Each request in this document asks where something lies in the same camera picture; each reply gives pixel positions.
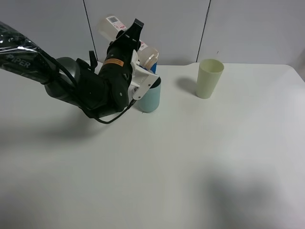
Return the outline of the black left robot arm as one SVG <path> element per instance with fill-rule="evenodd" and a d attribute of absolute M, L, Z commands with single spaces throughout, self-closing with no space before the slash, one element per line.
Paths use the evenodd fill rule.
<path fill-rule="evenodd" d="M 97 59 L 52 58 L 43 49 L 5 23 L 0 24 L 0 67 L 44 85 L 55 99 L 81 108 L 89 117 L 101 118 L 123 111 L 129 103 L 132 54 L 141 45 L 144 24 L 135 19 L 110 42 L 98 73 Z"/>

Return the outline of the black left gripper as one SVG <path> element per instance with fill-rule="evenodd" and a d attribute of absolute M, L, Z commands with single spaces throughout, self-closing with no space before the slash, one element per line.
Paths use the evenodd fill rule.
<path fill-rule="evenodd" d="M 127 36 L 121 36 L 111 42 L 106 59 L 98 73 L 105 84 L 103 103 L 95 112 L 121 112 L 128 106 L 128 88 L 132 80 L 131 58 L 138 50 L 138 42 L 144 23 L 135 19 L 127 30 Z"/>

